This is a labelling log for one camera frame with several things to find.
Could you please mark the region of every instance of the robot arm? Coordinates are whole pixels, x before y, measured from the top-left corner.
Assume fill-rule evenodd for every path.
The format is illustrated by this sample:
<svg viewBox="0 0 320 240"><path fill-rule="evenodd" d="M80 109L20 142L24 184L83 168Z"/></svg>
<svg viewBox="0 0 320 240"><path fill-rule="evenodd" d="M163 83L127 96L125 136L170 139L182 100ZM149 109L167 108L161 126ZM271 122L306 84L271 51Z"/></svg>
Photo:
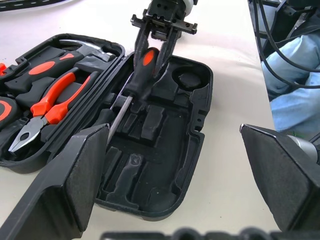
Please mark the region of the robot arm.
<svg viewBox="0 0 320 240"><path fill-rule="evenodd" d="M134 14L132 25L140 28L135 42L134 67L146 53L151 33L153 39L164 41L162 44L153 77L157 78L165 70L181 32L196 34L198 25L185 22L198 0L152 0L148 9L143 11L143 18Z"/></svg>

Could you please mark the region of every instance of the hammer handle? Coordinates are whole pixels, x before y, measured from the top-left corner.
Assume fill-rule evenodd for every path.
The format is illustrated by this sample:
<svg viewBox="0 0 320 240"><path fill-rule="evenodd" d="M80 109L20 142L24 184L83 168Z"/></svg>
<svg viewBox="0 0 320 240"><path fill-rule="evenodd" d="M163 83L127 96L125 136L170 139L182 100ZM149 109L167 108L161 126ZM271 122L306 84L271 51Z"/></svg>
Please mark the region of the hammer handle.
<svg viewBox="0 0 320 240"><path fill-rule="evenodd" d="M62 56L35 66L23 75L5 82L5 85L15 95L27 93L30 91L33 82L44 77L58 78L83 58L84 56L78 51L66 52Z"/></svg>

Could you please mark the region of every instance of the screwdriver shaft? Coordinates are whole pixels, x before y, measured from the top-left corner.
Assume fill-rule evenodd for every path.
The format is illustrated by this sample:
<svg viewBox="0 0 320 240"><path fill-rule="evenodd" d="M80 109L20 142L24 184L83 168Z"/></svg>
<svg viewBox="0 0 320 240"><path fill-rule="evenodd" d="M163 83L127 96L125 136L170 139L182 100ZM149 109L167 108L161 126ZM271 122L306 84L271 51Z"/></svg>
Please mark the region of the screwdriver shaft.
<svg viewBox="0 0 320 240"><path fill-rule="evenodd" d="M125 113L127 112L131 102L133 100L132 96L128 96L123 104L123 106L121 107L118 115L116 116L116 118L113 121L113 124L111 125L110 131L109 131L109 136L108 136L108 140L107 140L107 145L110 143L112 137L114 136L117 128L119 127L119 124L121 123L121 120L124 118Z"/></svg>

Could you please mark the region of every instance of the black tool case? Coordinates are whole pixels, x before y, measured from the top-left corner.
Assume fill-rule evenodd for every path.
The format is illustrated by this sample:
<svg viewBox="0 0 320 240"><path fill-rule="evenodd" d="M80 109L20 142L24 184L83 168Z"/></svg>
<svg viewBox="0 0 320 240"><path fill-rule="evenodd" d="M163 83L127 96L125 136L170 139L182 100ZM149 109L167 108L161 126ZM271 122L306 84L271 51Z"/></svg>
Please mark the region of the black tool case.
<svg viewBox="0 0 320 240"><path fill-rule="evenodd" d="M61 39L103 45L104 52L116 57L103 62L88 56L87 61L76 63L82 77L66 88L57 102L68 99L90 73L100 72L98 79L58 125L47 125L32 147L13 156L8 148L32 117L28 109L31 103L24 101L22 104L27 104L22 106L18 102L20 118L0 131L1 167L17 173L36 171L57 156L72 135L92 126L112 124L114 120L108 114L109 108L134 70L134 55L125 57L121 45L102 39L74 34L48 39L19 57L17 66L4 71L0 76L1 97L19 99L5 86L6 82L62 52L74 50L61 50ZM105 155L96 203L145 219L160 220L170 215L183 201L192 179L205 138L201 130L210 110L212 91L213 73L206 65L173 56L151 91L134 99L124 115ZM115 114L125 98L118 98L113 108Z"/></svg>

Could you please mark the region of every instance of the pliers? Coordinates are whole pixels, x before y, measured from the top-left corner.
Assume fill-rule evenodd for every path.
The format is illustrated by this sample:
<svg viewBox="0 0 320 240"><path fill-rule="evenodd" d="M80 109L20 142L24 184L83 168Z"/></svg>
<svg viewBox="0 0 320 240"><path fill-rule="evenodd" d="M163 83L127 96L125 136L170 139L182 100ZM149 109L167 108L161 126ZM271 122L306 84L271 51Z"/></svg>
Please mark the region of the pliers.
<svg viewBox="0 0 320 240"><path fill-rule="evenodd" d="M20 130L9 152L15 154L18 150L26 147L39 135L41 129L49 124L58 124L64 119L68 111L75 103L91 88L99 72L94 71L82 84L82 86L65 102L54 105L63 90L76 80L76 72L79 69L74 67L60 76L46 95L31 107L33 118Z"/></svg>

